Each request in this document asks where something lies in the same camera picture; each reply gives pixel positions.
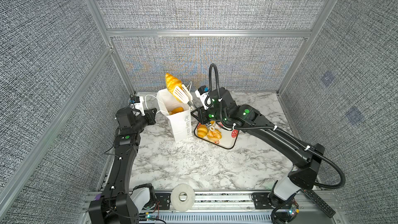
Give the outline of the fake croissant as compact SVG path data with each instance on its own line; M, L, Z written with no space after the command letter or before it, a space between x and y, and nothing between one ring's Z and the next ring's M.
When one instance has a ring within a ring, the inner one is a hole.
M166 83L166 88L174 96L174 89L179 88L182 89L182 82L180 79L174 77L173 75L166 73L165 75L165 83ZM174 96L174 98L181 103L181 100Z
M197 136L199 138L204 138L208 135L208 128L206 125L198 125L197 126Z

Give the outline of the round fake bread bottom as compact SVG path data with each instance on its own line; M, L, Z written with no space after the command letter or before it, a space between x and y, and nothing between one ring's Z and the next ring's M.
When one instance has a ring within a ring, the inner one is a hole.
M207 137L209 140L220 140L222 139L222 134L218 129L211 127L208 131Z

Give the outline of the white paper gift bag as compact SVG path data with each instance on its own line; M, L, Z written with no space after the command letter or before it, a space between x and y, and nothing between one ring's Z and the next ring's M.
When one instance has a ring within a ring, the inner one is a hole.
M190 138L193 133L189 105L178 102L167 89L159 90L155 98L160 114L167 118L174 140L179 142ZM169 112L177 107L183 107L184 112L169 115Z

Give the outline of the fake bread roll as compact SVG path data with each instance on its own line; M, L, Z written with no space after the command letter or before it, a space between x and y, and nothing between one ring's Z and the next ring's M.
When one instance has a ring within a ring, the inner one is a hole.
M172 111L169 112L169 115L174 115L174 114L178 114L184 112L184 108L183 107L177 107L175 109L173 109Z

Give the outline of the white slotted bread tongs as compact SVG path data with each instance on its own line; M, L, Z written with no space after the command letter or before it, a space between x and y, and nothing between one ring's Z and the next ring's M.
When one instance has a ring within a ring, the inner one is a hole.
M182 84L181 86L176 86L173 90L173 96L180 100L183 104L188 104L192 110L195 110L197 107L193 103L193 97L191 93L188 91L188 88Z

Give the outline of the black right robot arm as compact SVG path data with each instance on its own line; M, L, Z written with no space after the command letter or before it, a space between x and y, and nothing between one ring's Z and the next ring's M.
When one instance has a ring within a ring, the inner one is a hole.
M220 89L210 93L211 106L198 107L191 115L201 124L220 122L225 128L248 133L261 139L282 153L292 162L292 169L273 188L272 197L287 200L300 189L312 189L315 185L322 159L316 151L323 153L322 145L312 146L295 139L286 131L269 121L250 105L237 105L230 92Z

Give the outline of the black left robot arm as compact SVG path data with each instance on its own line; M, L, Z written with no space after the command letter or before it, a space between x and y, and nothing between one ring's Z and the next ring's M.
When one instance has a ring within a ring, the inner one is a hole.
M141 133L156 123L157 109L145 110L145 115L130 107L117 111L119 128L114 140L114 161L108 182L101 195L90 202L89 216L93 224L137 224L140 212L154 202L151 184L140 186L130 194L129 185L134 159L137 156Z

